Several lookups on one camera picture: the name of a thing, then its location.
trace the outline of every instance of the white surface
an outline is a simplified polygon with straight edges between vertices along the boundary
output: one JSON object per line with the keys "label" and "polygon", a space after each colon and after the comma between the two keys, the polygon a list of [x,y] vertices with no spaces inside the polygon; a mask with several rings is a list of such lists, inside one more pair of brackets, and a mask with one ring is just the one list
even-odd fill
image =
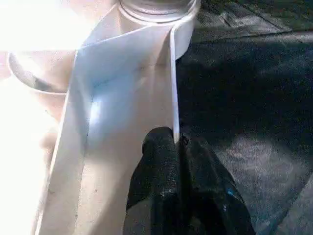
{"label": "white surface", "polygon": [[103,25],[112,19],[103,19],[89,38],[96,43],[78,50],[41,235],[122,233],[143,138],[158,126],[179,136],[175,59],[187,50],[192,27],[181,45],[171,28],[182,33],[196,12],[165,25],[136,21],[139,29],[113,30],[112,38]]}
{"label": "white surface", "polygon": [[15,78],[0,81],[1,233],[31,235],[58,123]]}

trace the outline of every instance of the white pipe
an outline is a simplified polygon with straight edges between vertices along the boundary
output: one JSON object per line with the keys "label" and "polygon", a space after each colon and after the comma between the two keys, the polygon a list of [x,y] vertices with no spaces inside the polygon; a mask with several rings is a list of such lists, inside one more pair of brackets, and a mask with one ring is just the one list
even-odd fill
{"label": "white pipe", "polygon": [[140,20],[165,23],[176,21],[190,12],[195,0],[120,0],[122,7]]}

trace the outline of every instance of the gloved hand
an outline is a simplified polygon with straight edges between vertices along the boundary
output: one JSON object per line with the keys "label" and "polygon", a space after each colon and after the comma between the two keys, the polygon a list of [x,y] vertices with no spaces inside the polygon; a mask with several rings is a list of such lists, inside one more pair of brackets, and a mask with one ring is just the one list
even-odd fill
{"label": "gloved hand", "polygon": [[133,173],[124,235],[254,235],[234,180],[208,143],[167,127],[145,138]]}

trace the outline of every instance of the black plastic sheeting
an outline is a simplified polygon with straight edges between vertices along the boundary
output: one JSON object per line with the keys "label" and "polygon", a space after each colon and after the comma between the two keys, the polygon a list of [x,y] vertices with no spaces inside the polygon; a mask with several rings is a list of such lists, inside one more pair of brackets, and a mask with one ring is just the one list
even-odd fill
{"label": "black plastic sheeting", "polygon": [[193,43],[177,61],[181,125],[231,172],[259,235],[313,231],[312,35]]}

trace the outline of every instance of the white cylinder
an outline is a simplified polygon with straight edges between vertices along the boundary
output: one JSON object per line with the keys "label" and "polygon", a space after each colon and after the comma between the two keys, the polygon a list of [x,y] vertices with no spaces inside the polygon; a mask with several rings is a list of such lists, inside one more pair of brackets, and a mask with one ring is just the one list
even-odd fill
{"label": "white cylinder", "polygon": [[188,14],[196,0],[121,0],[121,5],[133,17],[155,23],[179,20]]}

